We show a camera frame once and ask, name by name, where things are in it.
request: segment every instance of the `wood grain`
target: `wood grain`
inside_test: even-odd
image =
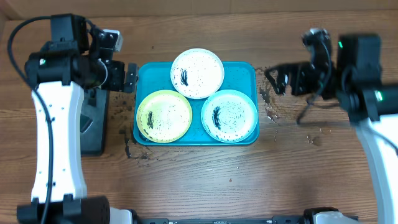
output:
[[[395,0],[1,0],[13,20],[74,13],[86,17],[398,9]]]
[[[2,37],[2,30],[4,29],[4,26],[6,25],[6,21],[7,21],[6,16],[2,12],[2,10],[0,10],[0,38]]]
[[[381,35],[383,81],[398,81],[398,11],[286,12],[219,16],[120,17],[93,19],[102,28],[120,30],[122,52],[115,60],[173,60],[180,52],[203,47],[222,60],[244,60],[258,68],[257,90],[269,84],[261,70],[278,63],[308,60],[300,36],[310,27],[338,34]],[[20,22],[7,22],[2,41]],[[49,22],[21,30],[14,55],[23,65],[50,39]],[[15,223],[18,204],[29,203],[36,163],[35,114],[30,92],[0,46],[0,223]],[[294,118],[303,98],[259,94],[260,136],[251,146],[145,147],[129,141],[134,95],[112,93],[106,149],[84,157],[88,194],[105,195],[112,206],[133,208],[141,217],[259,218],[301,214],[305,208],[333,206],[377,222],[376,200],[363,149],[347,128],[344,111],[312,109],[298,127]],[[314,144],[309,139],[316,139]]]

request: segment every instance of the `green led light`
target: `green led light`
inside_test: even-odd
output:
[[[45,59],[40,59],[39,60],[39,65],[44,65],[45,64]]]
[[[383,101],[383,96],[381,95],[380,91],[375,91],[374,94],[376,95],[378,102]]]

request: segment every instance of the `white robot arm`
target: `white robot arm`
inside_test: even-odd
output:
[[[378,223],[398,223],[398,114],[380,116],[380,121],[365,119],[356,127],[356,134],[366,153],[377,201]],[[320,212],[314,224],[354,224],[355,220],[340,212]]]
[[[52,37],[55,42],[46,44],[40,52],[30,55],[25,65],[27,77],[24,77],[12,56],[12,39],[24,25],[39,19],[51,19]],[[89,50],[86,22],[90,24],[90,34],[93,36],[93,40],[96,41],[92,42],[89,55],[82,55],[83,52]],[[353,116],[359,121],[357,122],[356,132],[369,161],[377,199],[379,223],[398,224],[398,175],[396,173],[398,170],[398,135],[395,133],[395,129],[398,126],[398,114],[396,114],[398,112],[391,113],[392,108],[396,109],[396,102],[393,106],[390,103],[376,103],[375,106],[372,105],[367,108],[368,113],[365,114],[366,117],[364,118],[362,113],[364,107],[361,106],[361,103],[365,102],[368,105],[370,101],[374,103],[375,99],[382,101],[382,99],[380,100],[382,96],[379,91],[375,91],[376,96],[374,96],[372,95],[372,88],[368,89],[368,86],[362,86],[363,83],[356,83],[357,80],[354,80],[354,84],[358,84],[358,86],[354,85],[357,88],[356,90],[358,90],[357,92],[360,92],[358,95],[347,94],[345,87],[343,88],[343,94],[339,95],[338,92],[331,93],[330,90],[338,89],[340,91],[340,88],[325,88],[332,71],[329,51],[331,47],[330,38],[325,30],[311,30],[310,33],[310,35],[306,36],[304,44],[313,52],[311,63],[284,65],[279,73],[282,78],[278,78],[277,83],[273,78],[270,78],[269,74],[267,75],[267,71],[265,75],[270,80],[275,92],[283,94],[284,87],[288,84],[287,75],[285,74],[293,70],[293,74],[297,74],[299,77],[294,80],[295,85],[290,83],[292,85],[292,94],[303,95],[310,93],[312,87],[310,85],[314,84],[313,80],[308,80],[308,77],[324,77],[324,71],[328,70],[327,80],[325,84],[321,85],[321,91],[317,94],[320,95],[326,89],[326,94],[323,95],[324,98],[331,97],[331,95],[337,97],[340,103],[343,102],[341,105],[345,105],[345,110],[349,113],[350,120],[351,116]],[[115,40],[114,35],[120,36],[118,32],[109,34],[108,37],[113,39],[112,44],[109,44],[109,42],[105,41],[107,35],[103,30],[97,29],[89,20],[83,17],[69,14],[52,16],[51,18],[31,19],[17,27],[10,37],[8,45],[10,60],[22,79],[33,89],[32,97],[37,114],[37,172],[31,196],[32,205],[21,206],[17,209],[17,218],[21,223],[37,223],[38,220],[45,220],[42,218],[42,216],[46,216],[42,215],[44,202],[47,205],[48,202],[53,205],[52,214],[47,216],[50,217],[51,221],[58,220],[58,223],[62,223],[65,220],[73,220],[77,223],[132,224],[135,222],[136,214],[133,211],[109,207],[108,200],[105,197],[87,198],[86,184],[81,169],[79,127],[84,98],[83,89],[99,86],[107,90],[122,91],[125,84],[124,64],[111,61],[113,51],[121,46],[121,41],[119,39]],[[365,45],[365,52],[368,49],[371,49],[370,51],[379,50],[379,40],[373,35],[360,35],[354,38],[346,36],[344,38],[347,38],[348,43],[351,43],[351,45],[353,42],[356,42],[358,46]],[[325,42],[319,45],[318,39]],[[97,45],[98,42],[102,43],[102,47]],[[319,47],[324,47],[326,53],[319,51]],[[351,51],[355,51],[353,49],[349,49],[347,53],[350,54]],[[361,62],[368,60],[368,58],[357,57],[358,52],[354,53],[356,55],[342,57],[344,59],[343,62],[349,61],[351,58]],[[378,54],[365,55],[370,57],[369,62],[376,61],[377,66],[379,66]],[[367,70],[362,70],[362,72],[367,75],[370,74],[371,78],[375,77],[376,81],[380,80],[380,75],[377,75],[380,70],[377,66],[375,70],[372,70],[374,67],[371,66],[371,63],[367,65],[370,67],[367,67]],[[130,88],[131,90],[132,86],[133,81],[129,81],[124,86],[124,89]],[[386,91],[389,91],[391,96],[396,93],[397,89],[396,86],[393,88],[387,87]],[[40,102],[36,92],[42,96],[43,104]],[[44,107],[49,110],[51,116],[49,123],[53,129],[52,183],[48,183],[50,134],[46,128],[47,120],[44,114]],[[49,186],[52,186],[51,198],[47,198],[47,191],[51,189]],[[356,221],[344,217],[340,212],[319,212],[314,214],[311,221],[311,224],[356,223]]]

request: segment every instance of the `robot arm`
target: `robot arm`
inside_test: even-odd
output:
[[[378,223],[398,223],[398,156],[396,148],[369,129],[382,134],[398,146],[398,114],[383,115],[380,121],[361,121],[356,134],[369,163],[377,200]]]
[[[80,114],[84,91],[91,88],[134,90],[135,78],[124,72],[124,63],[112,60],[123,38],[119,31],[101,30],[83,17],[65,14],[51,17],[52,41],[40,52],[32,53],[25,64],[37,115],[37,171],[32,204],[18,206],[21,223],[38,223],[49,201],[48,223],[133,222],[133,213],[109,206],[106,197],[87,198],[81,169]],[[88,45],[86,22],[93,41]],[[52,183],[49,176],[49,131],[44,113],[48,109],[53,136]],[[51,187],[51,198],[47,192]]]
[[[49,220],[59,223],[65,220],[74,223],[133,223],[134,212],[109,207],[105,197],[86,197],[80,161],[79,126],[84,90],[97,87],[133,91],[135,80],[131,79],[135,77],[126,76],[124,64],[112,60],[113,52],[120,50],[123,39],[118,31],[99,30],[90,24],[93,41],[88,46],[86,20],[71,14],[53,16],[51,25],[53,41],[40,52],[31,54],[25,65],[29,84],[37,88],[52,116],[55,144],[54,178],[53,183],[49,183],[53,186]],[[288,84],[292,86],[293,95],[315,92],[315,88],[321,86],[324,100],[339,99],[340,106],[356,126],[369,161],[379,223],[398,223],[398,175],[395,174],[398,138],[394,134],[398,125],[398,87],[381,85],[379,37],[342,36],[337,68],[325,61],[330,61],[331,54],[330,38],[325,30],[311,30],[303,37],[303,43],[313,54],[311,62],[279,65],[268,69],[266,77],[277,94],[283,94]],[[276,81],[270,75],[273,70],[278,71]],[[333,78],[320,82],[325,79],[326,71],[332,71]],[[21,223],[36,223],[41,219],[48,189],[49,134],[45,128],[43,106],[34,92],[32,97],[37,113],[37,173],[32,205],[18,206],[17,209]],[[303,217],[302,223],[310,224],[356,223],[334,208],[311,214],[305,212]]]
[[[303,36],[303,44],[312,53],[310,62],[278,65],[265,71],[266,78],[280,95],[290,84],[294,96],[319,92],[318,89],[323,90],[319,95],[324,100],[339,100],[338,106],[347,111],[369,162],[379,223],[398,223],[398,85],[381,83],[380,37],[340,36],[336,68],[327,60],[331,44],[326,30],[310,30]],[[329,80],[325,74],[330,68],[333,75]],[[277,72],[276,79],[271,76],[273,72]],[[307,103],[306,110],[314,104]],[[317,224],[355,222],[328,209],[309,210],[304,217],[308,223]]]

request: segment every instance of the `plate rim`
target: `plate rim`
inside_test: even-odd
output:
[[[162,92],[165,92],[165,94],[171,94],[171,95],[176,96],[176,97],[181,97],[181,96],[182,96],[182,99],[184,100],[185,104],[188,106],[188,109],[189,109],[188,112],[189,112],[189,114],[190,114],[190,117],[189,117],[189,122],[187,123],[187,128],[185,129],[185,131],[184,131],[177,139],[174,139],[174,140],[167,140],[167,141],[155,141],[153,138],[151,139],[151,138],[144,132],[144,129],[143,129],[143,127],[142,127],[142,123],[141,123],[141,122],[138,122],[138,117],[139,117],[139,115],[141,115],[141,113],[140,113],[140,107],[141,107],[141,105],[143,105],[142,103],[144,103],[146,100],[148,101],[148,99],[149,99],[149,97],[150,97],[151,95],[154,95],[154,94],[157,94],[157,95],[159,95],[159,96],[160,96],[160,95],[164,95],[164,94],[162,94]],[[150,141],[152,141],[152,142],[156,142],[156,143],[170,143],[170,142],[174,142],[174,141],[179,140],[182,136],[184,136],[184,134],[187,133],[187,131],[189,130],[189,128],[190,128],[190,126],[191,126],[191,124],[192,124],[192,118],[193,118],[193,113],[192,113],[191,104],[189,103],[189,101],[188,101],[181,93],[179,93],[179,92],[177,92],[177,91],[173,91],[173,90],[158,90],[158,91],[155,91],[155,92],[153,92],[153,93],[147,95],[147,96],[141,101],[141,103],[139,104],[139,106],[138,106],[138,108],[137,108],[137,113],[136,113],[135,120],[136,120],[136,123],[137,123],[137,127],[138,127],[139,132],[140,132],[143,136],[145,136],[145,138],[147,138],[148,140],[150,140]]]
[[[177,61],[177,59],[180,59],[180,58],[182,57],[182,54],[184,54],[184,53],[186,53],[186,52],[194,51],[194,50],[202,50],[202,51],[204,51],[204,52],[209,52],[210,54],[213,54],[214,56],[216,56],[216,60],[217,60],[217,62],[221,65],[221,68],[222,68],[221,70],[223,71],[223,74],[222,74],[222,81],[221,81],[221,83],[218,85],[218,88],[216,89],[216,91],[213,92],[213,93],[210,93],[208,96],[203,96],[203,97],[200,97],[200,98],[199,98],[199,97],[189,97],[189,96],[186,96],[186,95],[184,95],[183,93],[179,92],[179,90],[175,87],[174,82],[172,81],[172,80],[173,80],[173,78],[172,78],[172,75],[173,75],[173,74],[172,74],[172,70],[173,70],[174,63]],[[208,98],[209,96],[215,94],[215,93],[221,88],[221,86],[223,85],[224,77],[225,77],[224,65],[223,65],[223,62],[221,61],[221,59],[217,56],[217,54],[215,54],[214,52],[212,52],[212,51],[210,51],[210,50],[202,49],[202,48],[199,48],[199,47],[194,48],[194,49],[184,50],[183,52],[181,52],[181,53],[174,59],[174,61],[173,61],[173,63],[172,63],[172,66],[171,66],[171,68],[170,68],[170,81],[172,81],[172,85],[173,85],[173,87],[175,88],[175,90],[176,90],[177,92],[179,92],[181,95],[183,95],[184,97],[189,98],[189,99],[194,99],[194,100],[205,99],[205,98]]]
[[[245,137],[245,138],[242,138],[242,139],[240,139],[240,140],[238,140],[238,141],[227,141],[227,140],[224,140],[224,139],[216,138],[216,137],[213,135],[213,133],[209,132],[209,130],[208,130],[208,128],[206,127],[205,122],[204,122],[204,111],[205,111],[205,108],[207,108],[207,106],[205,107],[205,105],[208,105],[209,102],[210,102],[213,98],[215,98],[216,96],[219,96],[219,95],[224,94],[224,93],[226,93],[226,92],[237,92],[237,93],[239,93],[240,95],[242,95],[243,97],[246,97],[247,99],[249,99],[249,101],[247,101],[247,100],[245,100],[245,101],[247,101],[247,102],[250,104],[251,108],[252,108],[253,111],[255,112],[255,113],[254,113],[255,121],[253,122],[253,125],[254,125],[254,126],[253,126],[252,130],[251,130],[248,134],[246,134],[246,137]],[[258,110],[258,109],[257,109],[257,107],[256,107],[256,104],[252,101],[252,99],[250,99],[250,97],[248,97],[246,94],[242,93],[241,91],[238,91],[238,90],[220,90],[220,91],[215,92],[215,93],[212,94],[211,96],[209,96],[209,98],[207,98],[207,100],[204,102],[204,104],[203,104],[203,106],[202,106],[202,108],[201,108],[201,111],[200,111],[200,120],[201,120],[201,124],[202,124],[202,126],[203,126],[203,129],[204,129],[204,130],[207,132],[207,134],[208,134],[210,137],[212,137],[213,139],[215,139],[215,140],[217,140],[217,141],[220,141],[220,142],[223,142],[223,143],[237,143],[237,142],[243,141],[243,140],[245,140],[246,138],[248,138],[248,137],[256,130],[256,126],[258,125],[258,122],[259,122],[258,111],[257,111],[257,110]]]

